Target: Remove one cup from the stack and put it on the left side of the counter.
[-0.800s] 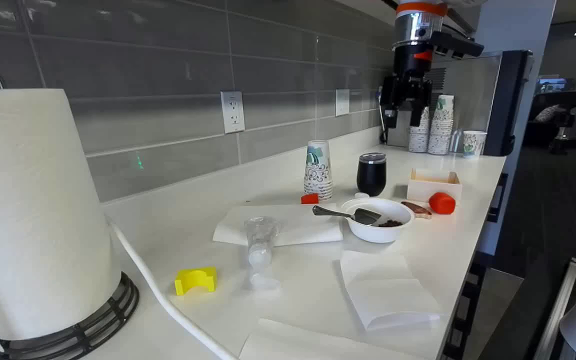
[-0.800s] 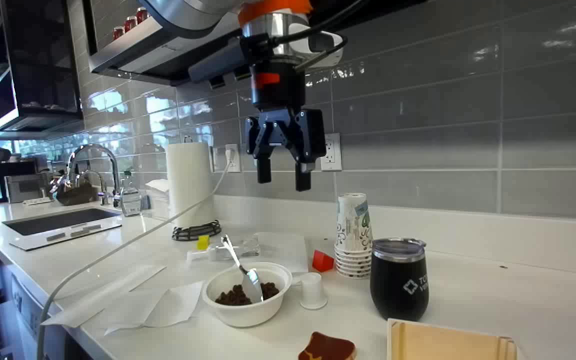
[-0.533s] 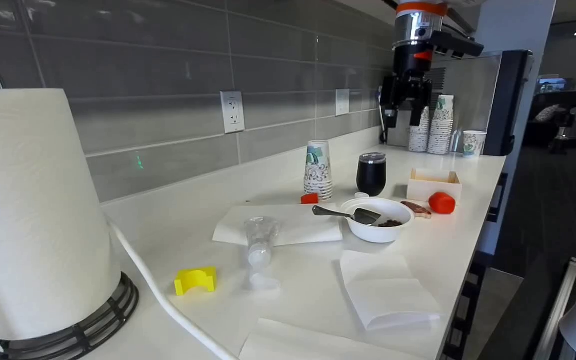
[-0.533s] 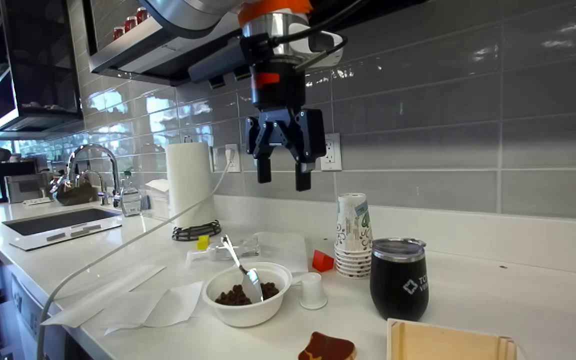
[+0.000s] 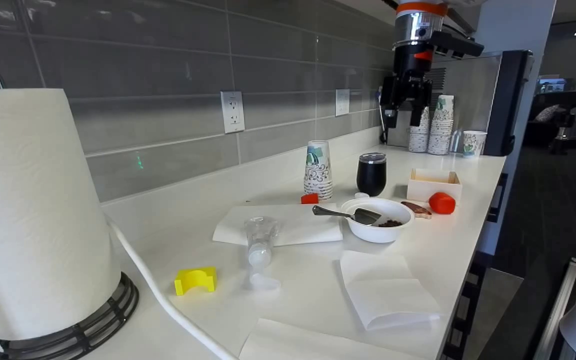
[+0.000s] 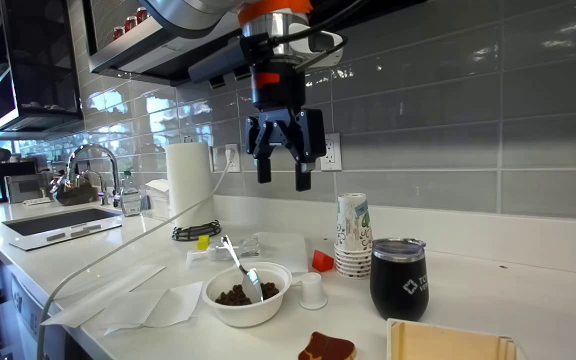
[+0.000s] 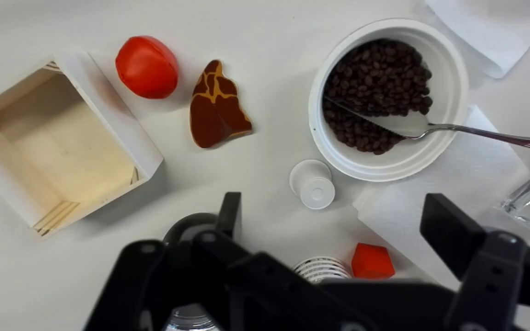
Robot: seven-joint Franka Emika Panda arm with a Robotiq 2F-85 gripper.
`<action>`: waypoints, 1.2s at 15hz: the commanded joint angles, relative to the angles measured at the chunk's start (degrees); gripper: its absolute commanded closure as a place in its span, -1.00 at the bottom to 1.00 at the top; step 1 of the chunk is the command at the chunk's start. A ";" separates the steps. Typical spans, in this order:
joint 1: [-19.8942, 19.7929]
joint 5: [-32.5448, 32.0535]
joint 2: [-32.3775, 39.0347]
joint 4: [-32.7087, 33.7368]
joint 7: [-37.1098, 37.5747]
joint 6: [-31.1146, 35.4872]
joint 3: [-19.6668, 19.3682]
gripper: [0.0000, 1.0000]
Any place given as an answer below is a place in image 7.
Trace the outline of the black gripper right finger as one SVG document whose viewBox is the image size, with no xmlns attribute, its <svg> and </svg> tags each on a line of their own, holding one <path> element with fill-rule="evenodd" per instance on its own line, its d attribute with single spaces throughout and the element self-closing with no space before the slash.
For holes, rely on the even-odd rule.
<svg viewBox="0 0 530 331">
<path fill-rule="evenodd" d="M 484 230 L 442 193 L 427 193 L 420 233 L 460 281 L 456 290 L 412 281 L 328 281 L 324 288 L 372 322 L 370 331 L 519 331 L 530 307 L 530 246 Z"/>
</svg>

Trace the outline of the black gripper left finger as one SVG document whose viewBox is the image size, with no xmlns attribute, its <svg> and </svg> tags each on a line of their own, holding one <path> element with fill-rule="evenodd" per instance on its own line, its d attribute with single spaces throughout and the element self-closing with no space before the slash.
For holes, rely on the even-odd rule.
<svg viewBox="0 0 530 331">
<path fill-rule="evenodd" d="M 267 254 L 234 241 L 241 195 L 228 191 L 214 230 L 191 241 L 127 244 L 85 331 L 306 331 L 311 285 Z"/>
</svg>

